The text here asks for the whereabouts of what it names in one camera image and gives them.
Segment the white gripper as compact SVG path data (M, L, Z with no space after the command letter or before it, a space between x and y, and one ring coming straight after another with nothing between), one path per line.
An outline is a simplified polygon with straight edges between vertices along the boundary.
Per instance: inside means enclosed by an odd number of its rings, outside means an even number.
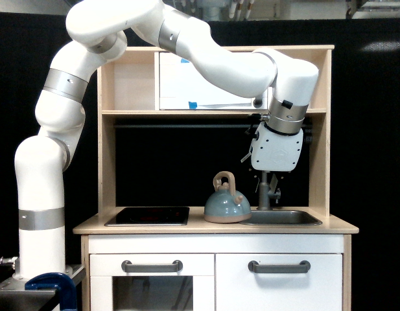
M270 131L265 123L256 129L251 143L252 167L260 171L290 172L296 168L303 144L303 130L296 135L280 135Z

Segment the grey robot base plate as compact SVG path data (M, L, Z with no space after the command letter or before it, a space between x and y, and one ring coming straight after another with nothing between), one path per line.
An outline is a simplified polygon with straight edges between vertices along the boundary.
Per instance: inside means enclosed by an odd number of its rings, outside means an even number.
M74 292L76 287L82 282L86 276L86 269L81 264L67 265L64 271L64 275L71 279L74 284ZM38 287L38 288L25 288L25 285L30 282L30 279L22 278L18 274L14 274L8 279L0 283L0 296L3 295L22 295L22 296L55 296L58 290L51 286L50 288Z

